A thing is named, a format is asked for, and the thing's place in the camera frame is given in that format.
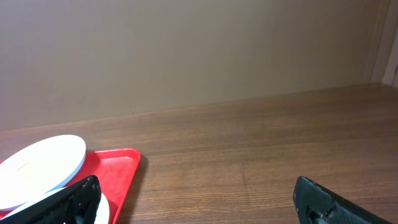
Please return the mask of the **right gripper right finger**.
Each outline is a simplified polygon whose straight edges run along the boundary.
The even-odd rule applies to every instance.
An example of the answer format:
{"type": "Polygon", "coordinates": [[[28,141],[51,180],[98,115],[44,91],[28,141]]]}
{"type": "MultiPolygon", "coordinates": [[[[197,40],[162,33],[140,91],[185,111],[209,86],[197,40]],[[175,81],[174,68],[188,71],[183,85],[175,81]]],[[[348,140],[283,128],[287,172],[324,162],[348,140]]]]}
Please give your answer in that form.
{"type": "Polygon", "coordinates": [[[391,224],[304,176],[293,194],[300,224],[391,224]]]}

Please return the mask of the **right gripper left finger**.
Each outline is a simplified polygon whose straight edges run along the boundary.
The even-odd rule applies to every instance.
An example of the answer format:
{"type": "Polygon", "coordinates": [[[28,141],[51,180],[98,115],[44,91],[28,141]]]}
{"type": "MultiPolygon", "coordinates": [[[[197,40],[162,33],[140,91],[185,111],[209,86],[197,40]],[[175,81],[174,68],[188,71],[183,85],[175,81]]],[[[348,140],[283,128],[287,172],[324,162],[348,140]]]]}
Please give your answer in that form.
{"type": "Polygon", "coordinates": [[[9,214],[1,224],[94,224],[100,200],[99,179],[89,175],[13,215],[9,214]]]}

